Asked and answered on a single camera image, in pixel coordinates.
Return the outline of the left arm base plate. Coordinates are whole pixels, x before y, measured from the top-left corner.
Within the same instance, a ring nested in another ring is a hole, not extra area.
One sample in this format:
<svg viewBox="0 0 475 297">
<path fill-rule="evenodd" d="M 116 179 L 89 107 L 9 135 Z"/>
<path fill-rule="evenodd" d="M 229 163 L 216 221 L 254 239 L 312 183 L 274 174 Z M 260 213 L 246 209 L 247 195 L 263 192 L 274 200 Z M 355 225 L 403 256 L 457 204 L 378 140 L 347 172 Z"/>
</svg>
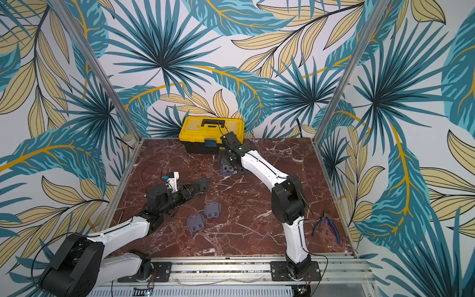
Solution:
<svg viewBox="0 0 475 297">
<path fill-rule="evenodd" d="M 139 271 L 118 279 L 119 283 L 167 283 L 171 274 L 171 262 L 150 262 L 142 264 Z"/>
</svg>

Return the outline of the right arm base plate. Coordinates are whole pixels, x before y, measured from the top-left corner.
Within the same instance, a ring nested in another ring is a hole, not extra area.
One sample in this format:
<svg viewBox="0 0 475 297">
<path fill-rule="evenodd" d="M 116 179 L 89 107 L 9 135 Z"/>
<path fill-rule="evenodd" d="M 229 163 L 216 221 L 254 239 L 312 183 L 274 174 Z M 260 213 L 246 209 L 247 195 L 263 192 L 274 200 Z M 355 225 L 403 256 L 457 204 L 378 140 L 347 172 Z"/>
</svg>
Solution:
<svg viewBox="0 0 475 297">
<path fill-rule="evenodd" d="M 323 271 L 316 261 L 304 261 L 297 265 L 287 261 L 272 261 L 270 263 L 270 273 L 274 282 L 317 281 L 322 279 Z"/>
</svg>

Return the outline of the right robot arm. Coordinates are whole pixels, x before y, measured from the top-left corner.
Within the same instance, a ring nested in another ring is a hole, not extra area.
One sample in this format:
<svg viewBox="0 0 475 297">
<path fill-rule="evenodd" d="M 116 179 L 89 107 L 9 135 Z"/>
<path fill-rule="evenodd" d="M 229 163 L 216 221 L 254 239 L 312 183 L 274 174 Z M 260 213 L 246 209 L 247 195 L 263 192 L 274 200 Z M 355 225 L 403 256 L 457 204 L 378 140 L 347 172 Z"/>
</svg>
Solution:
<svg viewBox="0 0 475 297">
<path fill-rule="evenodd" d="M 272 213 L 283 225 L 286 239 L 286 263 L 290 278 L 305 277 L 311 265 L 311 256 L 304 237 L 304 214 L 307 202 L 300 179 L 289 176 L 266 161 L 249 144 L 241 143 L 236 134 L 221 136 L 224 151 L 220 158 L 234 170 L 250 172 L 270 190 Z"/>
</svg>

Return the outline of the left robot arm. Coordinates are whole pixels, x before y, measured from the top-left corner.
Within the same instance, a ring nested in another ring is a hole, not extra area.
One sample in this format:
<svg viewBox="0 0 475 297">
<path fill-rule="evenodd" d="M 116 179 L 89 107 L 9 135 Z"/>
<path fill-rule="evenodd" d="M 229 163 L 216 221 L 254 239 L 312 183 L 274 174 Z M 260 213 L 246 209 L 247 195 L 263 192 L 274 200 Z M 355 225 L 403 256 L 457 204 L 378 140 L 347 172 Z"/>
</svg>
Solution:
<svg viewBox="0 0 475 297">
<path fill-rule="evenodd" d="M 94 288 L 123 277 L 148 280 L 152 274 L 150 257 L 138 251 L 111 257 L 130 242 L 153 234 L 165 214 L 206 193 L 206 180 L 172 188 L 160 184 L 150 191 L 140 213 L 131 219 L 90 234 L 69 235 L 37 280 L 39 289 L 56 297 L 86 297 Z"/>
</svg>

